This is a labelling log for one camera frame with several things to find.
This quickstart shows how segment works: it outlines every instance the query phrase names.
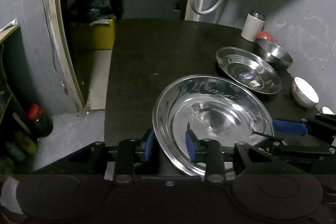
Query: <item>wooden door frame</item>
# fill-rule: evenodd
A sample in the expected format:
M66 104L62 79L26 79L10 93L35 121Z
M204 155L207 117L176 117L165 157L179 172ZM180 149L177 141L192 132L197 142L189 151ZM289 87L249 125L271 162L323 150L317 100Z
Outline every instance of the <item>wooden door frame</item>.
M46 8L49 12L47 24L52 36L52 43L55 45L55 49L65 77L64 81L67 87L67 92L73 98L77 110L82 111L85 106L85 101L79 88L68 49L62 19L61 2L60 0L47 0L46 3L48 5Z

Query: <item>white thermos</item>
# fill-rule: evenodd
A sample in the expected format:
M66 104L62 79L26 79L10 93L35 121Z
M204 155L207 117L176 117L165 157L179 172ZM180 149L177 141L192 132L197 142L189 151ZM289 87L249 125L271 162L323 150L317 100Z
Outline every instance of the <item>white thermos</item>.
M264 24L265 16L252 10L247 15L243 31L241 32L241 36L244 37L246 40L253 42L255 35L263 30Z

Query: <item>blue gripper pad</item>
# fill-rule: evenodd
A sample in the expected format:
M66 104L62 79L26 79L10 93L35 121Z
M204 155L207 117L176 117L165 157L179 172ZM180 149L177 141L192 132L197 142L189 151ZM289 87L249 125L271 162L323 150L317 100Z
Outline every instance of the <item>blue gripper pad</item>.
M274 120L273 127L275 131L288 133L298 136L308 134L308 128L300 122L290 122L283 120Z
M153 139L154 139L154 131L152 130L149 133L149 136L147 138L147 141L145 143L145 161L148 161L151 157L152 148L153 148Z
M190 157L190 160L194 162L195 157L196 157L196 152L195 152L195 144L193 140L191 139L188 130L185 132L185 145L187 146L188 154Z

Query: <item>dark tabletop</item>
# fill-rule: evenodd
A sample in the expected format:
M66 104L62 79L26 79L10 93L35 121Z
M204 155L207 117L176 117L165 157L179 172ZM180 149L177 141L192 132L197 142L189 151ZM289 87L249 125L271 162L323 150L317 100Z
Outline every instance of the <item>dark tabletop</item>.
M170 83L192 74L219 75L216 51L239 47L253 51L253 43L233 27L195 21L124 19L118 25L106 98L105 143L141 138L152 127L156 99ZM299 107L291 95L293 78L278 73L282 88L276 96L257 97L273 119L300 120L316 109Z

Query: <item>cardboard box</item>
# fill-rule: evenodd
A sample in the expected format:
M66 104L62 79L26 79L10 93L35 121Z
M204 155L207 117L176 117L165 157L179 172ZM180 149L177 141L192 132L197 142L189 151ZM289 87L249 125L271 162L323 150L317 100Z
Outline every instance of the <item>cardboard box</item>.
M107 23L90 24L70 24L75 50L111 50L116 37L115 18L109 19Z

